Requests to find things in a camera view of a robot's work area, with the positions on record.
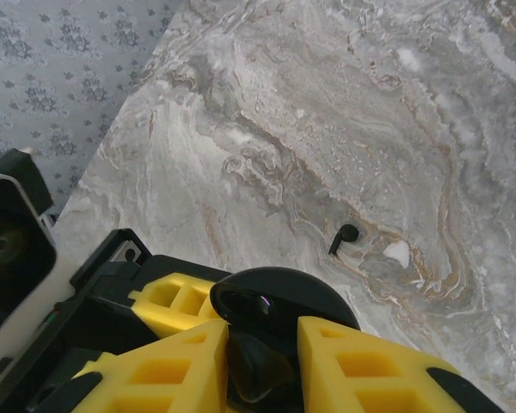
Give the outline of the black wireless earbud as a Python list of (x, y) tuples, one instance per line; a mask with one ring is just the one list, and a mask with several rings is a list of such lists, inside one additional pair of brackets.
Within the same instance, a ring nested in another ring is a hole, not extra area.
[(359, 238), (359, 229), (352, 224), (344, 224), (336, 232), (335, 237), (329, 247), (329, 254), (336, 256), (342, 243), (354, 243)]

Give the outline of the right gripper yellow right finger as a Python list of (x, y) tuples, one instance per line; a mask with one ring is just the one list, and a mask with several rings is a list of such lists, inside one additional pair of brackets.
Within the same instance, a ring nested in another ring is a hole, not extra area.
[(504, 413), (446, 361), (317, 317), (298, 320), (305, 413)]

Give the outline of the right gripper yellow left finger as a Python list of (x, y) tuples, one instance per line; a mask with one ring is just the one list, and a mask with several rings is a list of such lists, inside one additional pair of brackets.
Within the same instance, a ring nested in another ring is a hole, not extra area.
[(227, 323), (214, 319), (124, 354), (104, 354), (34, 413), (225, 413), (227, 338)]

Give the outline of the black earbud charging case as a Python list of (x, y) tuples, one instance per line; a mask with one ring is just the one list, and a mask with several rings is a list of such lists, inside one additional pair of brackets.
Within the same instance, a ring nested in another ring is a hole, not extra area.
[(261, 267), (231, 274), (212, 287), (210, 300), (228, 324), (228, 405), (244, 413), (304, 413), (300, 317), (360, 328), (335, 289), (291, 268)]

